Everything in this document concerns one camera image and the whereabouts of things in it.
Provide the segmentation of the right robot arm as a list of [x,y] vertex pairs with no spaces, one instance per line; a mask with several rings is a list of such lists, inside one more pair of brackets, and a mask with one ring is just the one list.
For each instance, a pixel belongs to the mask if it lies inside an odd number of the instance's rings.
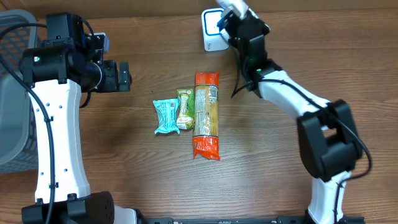
[[354,179],[352,171],[364,151],[349,105],[310,93],[269,58],[265,36],[271,30],[244,1],[219,1],[219,5],[223,12],[217,26],[238,51],[245,88],[297,123],[300,157],[313,178],[307,221],[346,223],[342,212],[345,185]]

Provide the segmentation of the white tube gold cap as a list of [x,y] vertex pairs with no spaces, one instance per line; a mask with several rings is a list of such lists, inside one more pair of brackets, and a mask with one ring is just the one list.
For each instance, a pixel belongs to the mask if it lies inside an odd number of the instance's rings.
[[249,8],[248,5],[244,2],[244,0],[216,0],[216,2],[223,9],[233,6],[239,11],[246,12]]

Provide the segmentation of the mint green wipes packet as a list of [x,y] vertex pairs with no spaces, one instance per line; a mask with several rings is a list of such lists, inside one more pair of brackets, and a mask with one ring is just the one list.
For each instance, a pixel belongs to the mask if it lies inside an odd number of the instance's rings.
[[177,132],[180,134],[180,129],[177,126],[178,99],[154,100],[153,104],[159,121],[159,126],[154,133],[168,134]]

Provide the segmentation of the green snack packet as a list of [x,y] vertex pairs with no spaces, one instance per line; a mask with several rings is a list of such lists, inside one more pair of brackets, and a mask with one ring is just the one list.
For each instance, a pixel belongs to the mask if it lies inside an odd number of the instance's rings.
[[189,130],[194,126],[195,99],[193,89],[178,89],[179,112],[177,126]]

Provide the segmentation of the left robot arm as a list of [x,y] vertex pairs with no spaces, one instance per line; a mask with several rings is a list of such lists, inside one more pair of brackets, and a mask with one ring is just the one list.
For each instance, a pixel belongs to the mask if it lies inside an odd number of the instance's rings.
[[134,209],[117,206],[107,192],[93,193],[83,166],[79,128],[83,93],[125,92],[127,62],[105,60],[108,39],[80,16],[46,18],[47,39],[20,61],[35,113],[39,174],[35,203],[24,223],[138,223]]

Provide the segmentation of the orange spaghetti packet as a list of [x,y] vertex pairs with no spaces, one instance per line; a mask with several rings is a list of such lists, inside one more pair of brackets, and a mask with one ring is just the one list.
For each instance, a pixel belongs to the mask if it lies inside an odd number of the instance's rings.
[[219,72],[195,74],[193,157],[220,160]]

